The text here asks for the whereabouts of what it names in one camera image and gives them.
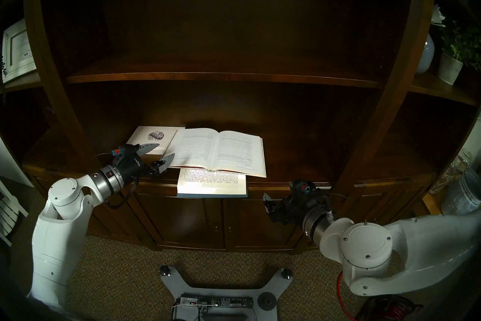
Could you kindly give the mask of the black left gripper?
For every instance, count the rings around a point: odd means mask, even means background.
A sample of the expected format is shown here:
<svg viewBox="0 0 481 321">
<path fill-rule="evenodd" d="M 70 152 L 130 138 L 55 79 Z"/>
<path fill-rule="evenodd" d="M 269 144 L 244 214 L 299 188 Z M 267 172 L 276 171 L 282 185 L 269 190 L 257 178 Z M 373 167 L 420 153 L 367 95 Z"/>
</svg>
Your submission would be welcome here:
<svg viewBox="0 0 481 321">
<path fill-rule="evenodd" d="M 175 153 L 165 156 L 159 161 L 154 161 L 151 165 L 145 164 L 138 156 L 146 155 L 158 146 L 158 143 L 139 144 L 137 154 L 130 157 L 125 157 L 124 154 L 113 157 L 113 168 L 120 175 L 121 186 L 129 185 L 142 177 L 157 178 L 171 166 Z"/>
</svg>

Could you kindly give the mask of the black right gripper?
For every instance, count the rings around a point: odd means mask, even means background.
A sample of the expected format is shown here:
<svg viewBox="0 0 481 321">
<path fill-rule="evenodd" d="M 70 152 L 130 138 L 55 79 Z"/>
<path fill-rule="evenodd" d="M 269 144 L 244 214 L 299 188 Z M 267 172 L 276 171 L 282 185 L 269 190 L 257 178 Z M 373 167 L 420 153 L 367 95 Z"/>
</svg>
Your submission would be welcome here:
<svg viewBox="0 0 481 321">
<path fill-rule="evenodd" d="M 326 198 L 328 195 L 325 192 L 291 193 L 287 198 L 276 201 L 264 193 L 263 204 L 271 222 L 287 225 L 302 222 L 313 207 L 326 206 Z"/>
</svg>

